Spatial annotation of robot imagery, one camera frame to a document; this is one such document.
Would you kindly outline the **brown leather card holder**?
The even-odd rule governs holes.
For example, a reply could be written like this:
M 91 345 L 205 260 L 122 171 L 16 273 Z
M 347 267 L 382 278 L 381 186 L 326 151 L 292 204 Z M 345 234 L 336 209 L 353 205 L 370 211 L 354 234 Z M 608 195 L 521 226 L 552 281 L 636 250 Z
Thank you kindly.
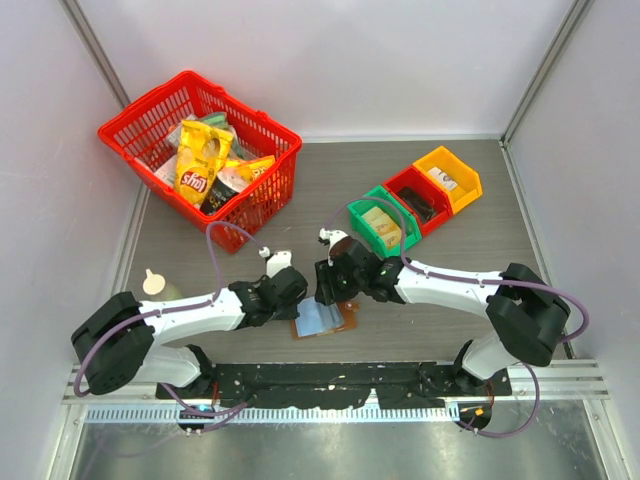
M 359 308 L 356 301 L 326 306 L 313 298 L 304 299 L 298 305 L 299 316 L 291 321 L 292 336 L 301 340 L 355 329 Z

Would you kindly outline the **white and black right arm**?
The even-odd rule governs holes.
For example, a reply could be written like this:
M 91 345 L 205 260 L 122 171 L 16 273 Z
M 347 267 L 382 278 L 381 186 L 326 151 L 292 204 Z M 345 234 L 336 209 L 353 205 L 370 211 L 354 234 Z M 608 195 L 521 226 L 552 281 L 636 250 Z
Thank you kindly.
M 517 363 L 548 366 L 563 341 L 569 306 L 522 264 L 465 272 L 402 256 L 380 258 L 340 231 L 319 241 L 328 248 L 315 265 L 315 299 L 323 305 L 364 294 L 380 303 L 437 305 L 490 322 L 492 332 L 466 342 L 454 361 L 451 380 L 462 394 L 480 392 L 498 371 Z

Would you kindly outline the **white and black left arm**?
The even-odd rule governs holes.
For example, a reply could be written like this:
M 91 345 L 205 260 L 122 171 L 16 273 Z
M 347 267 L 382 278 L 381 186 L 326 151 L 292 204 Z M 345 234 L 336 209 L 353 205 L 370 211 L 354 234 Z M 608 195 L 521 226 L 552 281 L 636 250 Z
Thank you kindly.
M 213 294 L 180 300 L 139 302 L 129 291 L 117 293 L 71 336 L 80 361 L 74 394 L 105 395 L 138 379 L 202 398 L 213 387 L 211 362 L 199 348 L 168 344 L 293 319 L 307 289 L 304 276 L 288 266 L 254 282 L 237 281 Z

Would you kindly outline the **gold cards in green bin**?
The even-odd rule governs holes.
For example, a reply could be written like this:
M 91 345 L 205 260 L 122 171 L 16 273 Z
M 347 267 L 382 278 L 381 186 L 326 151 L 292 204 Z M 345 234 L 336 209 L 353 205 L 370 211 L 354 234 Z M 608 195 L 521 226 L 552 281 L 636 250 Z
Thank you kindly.
M 380 207 L 373 207 L 364 213 L 365 223 L 382 240 L 386 249 L 390 250 L 399 244 L 402 230 L 400 226 Z

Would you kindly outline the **green plastic bin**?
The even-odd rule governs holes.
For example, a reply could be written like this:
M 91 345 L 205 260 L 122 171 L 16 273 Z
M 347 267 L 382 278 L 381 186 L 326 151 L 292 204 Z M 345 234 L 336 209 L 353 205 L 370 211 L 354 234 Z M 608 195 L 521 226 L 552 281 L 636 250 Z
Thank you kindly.
M 419 227 L 415 218 L 403 207 L 398 200 L 383 186 L 376 186 L 367 194 L 369 200 L 360 200 L 348 206 L 351 215 L 351 226 L 360 234 L 371 249 L 381 257 L 389 257 L 400 254 L 400 242 L 394 248 L 385 248 L 382 240 L 365 223 L 363 215 L 373 207 L 380 207 L 385 213 L 400 226 L 401 220 L 405 225 L 405 249 L 408 250 L 416 245 L 421 239 Z

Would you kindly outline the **red plastic bin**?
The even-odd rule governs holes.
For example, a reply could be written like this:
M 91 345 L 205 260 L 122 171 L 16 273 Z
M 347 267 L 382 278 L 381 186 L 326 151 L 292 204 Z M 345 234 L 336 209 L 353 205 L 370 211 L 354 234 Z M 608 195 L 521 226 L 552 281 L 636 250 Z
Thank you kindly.
M 415 218 L 422 237 L 453 216 L 447 195 L 414 166 L 387 179 L 383 186 Z

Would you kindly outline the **green squeeze bottle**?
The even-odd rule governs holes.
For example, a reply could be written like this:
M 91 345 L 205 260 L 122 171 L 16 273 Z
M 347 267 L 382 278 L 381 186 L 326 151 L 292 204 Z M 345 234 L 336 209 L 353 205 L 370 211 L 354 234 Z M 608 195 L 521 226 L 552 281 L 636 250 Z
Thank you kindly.
M 154 301 L 165 302 L 181 298 L 181 293 L 174 284 L 169 282 L 163 275 L 154 273 L 149 268 L 145 270 L 142 290 L 145 295 Z

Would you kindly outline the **black and white cup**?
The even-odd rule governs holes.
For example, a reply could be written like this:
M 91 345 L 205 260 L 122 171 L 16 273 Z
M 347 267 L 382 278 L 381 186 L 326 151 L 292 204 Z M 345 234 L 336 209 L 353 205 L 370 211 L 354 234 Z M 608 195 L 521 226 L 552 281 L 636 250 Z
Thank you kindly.
M 205 215 L 214 215 L 230 200 L 242 193 L 249 186 L 249 182 L 236 168 L 221 169 L 202 202 L 200 211 Z

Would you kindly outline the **white label in yellow bin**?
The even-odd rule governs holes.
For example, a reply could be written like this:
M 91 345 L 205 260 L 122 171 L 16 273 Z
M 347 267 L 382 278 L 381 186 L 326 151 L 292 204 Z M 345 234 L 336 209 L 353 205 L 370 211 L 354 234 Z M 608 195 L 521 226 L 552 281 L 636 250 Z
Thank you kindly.
M 449 192 L 454 191 L 458 187 L 458 183 L 447 172 L 437 166 L 432 167 L 428 171 L 428 174 Z

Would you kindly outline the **yellow snack packet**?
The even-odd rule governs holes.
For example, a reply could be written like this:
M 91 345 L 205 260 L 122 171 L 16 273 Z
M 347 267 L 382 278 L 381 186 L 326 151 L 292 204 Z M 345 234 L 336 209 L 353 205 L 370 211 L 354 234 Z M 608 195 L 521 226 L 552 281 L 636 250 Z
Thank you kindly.
M 275 163 L 275 156 L 269 155 L 252 160 L 228 159 L 225 166 L 231 168 L 247 183 L 264 174 Z

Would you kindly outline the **yellow plastic bin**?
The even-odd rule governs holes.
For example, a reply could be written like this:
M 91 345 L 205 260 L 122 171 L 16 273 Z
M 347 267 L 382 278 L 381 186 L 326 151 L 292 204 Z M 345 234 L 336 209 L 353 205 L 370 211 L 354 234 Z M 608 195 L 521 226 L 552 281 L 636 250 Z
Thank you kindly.
M 413 162 L 413 166 L 424 174 L 448 198 L 454 215 L 465 209 L 483 195 L 483 187 L 479 174 L 461 161 L 445 146 L 439 146 L 425 156 Z M 445 190 L 428 171 L 437 166 L 447 172 L 457 183 L 454 191 Z

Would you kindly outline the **yellow Lays chips bag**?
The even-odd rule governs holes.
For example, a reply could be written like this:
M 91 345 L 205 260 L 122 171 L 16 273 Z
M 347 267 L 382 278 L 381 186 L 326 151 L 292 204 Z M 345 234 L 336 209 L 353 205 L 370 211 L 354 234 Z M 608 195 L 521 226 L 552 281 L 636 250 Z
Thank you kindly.
M 176 155 L 174 190 L 190 205 L 200 205 L 224 167 L 234 136 L 196 120 L 183 120 Z

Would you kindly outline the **green snack packet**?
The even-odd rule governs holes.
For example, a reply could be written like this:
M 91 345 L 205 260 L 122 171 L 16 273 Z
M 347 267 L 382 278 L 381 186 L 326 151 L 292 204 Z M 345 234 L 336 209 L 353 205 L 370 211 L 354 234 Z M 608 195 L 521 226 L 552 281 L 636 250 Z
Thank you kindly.
M 227 121 L 227 114 L 224 111 L 213 112 L 199 118 L 199 121 L 215 128 L 228 129 L 229 123 Z

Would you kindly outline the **red plastic shopping basket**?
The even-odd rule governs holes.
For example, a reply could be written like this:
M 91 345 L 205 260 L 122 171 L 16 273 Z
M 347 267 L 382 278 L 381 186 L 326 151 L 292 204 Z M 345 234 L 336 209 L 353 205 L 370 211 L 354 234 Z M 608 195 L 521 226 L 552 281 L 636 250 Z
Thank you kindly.
M 239 134 L 238 143 L 274 165 L 213 216 L 188 204 L 154 171 L 173 156 L 166 141 L 170 129 L 188 115 L 224 111 Z M 293 197 L 296 157 L 302 140 L 267 113 L 242 103 L 194 71 L 183 71 L 133 101 L 98 129 L 98 137 L 116 152 L 142 182 L 182 217 L 203 231 L 211 222 L 233 223 L 251 234 L 260 230 Z

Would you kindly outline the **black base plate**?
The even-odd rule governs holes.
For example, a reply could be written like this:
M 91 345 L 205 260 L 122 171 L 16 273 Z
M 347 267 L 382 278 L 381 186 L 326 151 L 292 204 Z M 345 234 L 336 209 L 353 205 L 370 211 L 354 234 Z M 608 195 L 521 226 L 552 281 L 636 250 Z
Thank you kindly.
M 505 369 L 472 385 L 451 364 L 438 362 L 235 363 L 208 368 L 173 391 L 184 400 L 216 400 L 226 408 L 241 403 L 259 409 L 346 410 L 371 395 L 382 409 L 442 406 L 446 399 L 512 394 Z

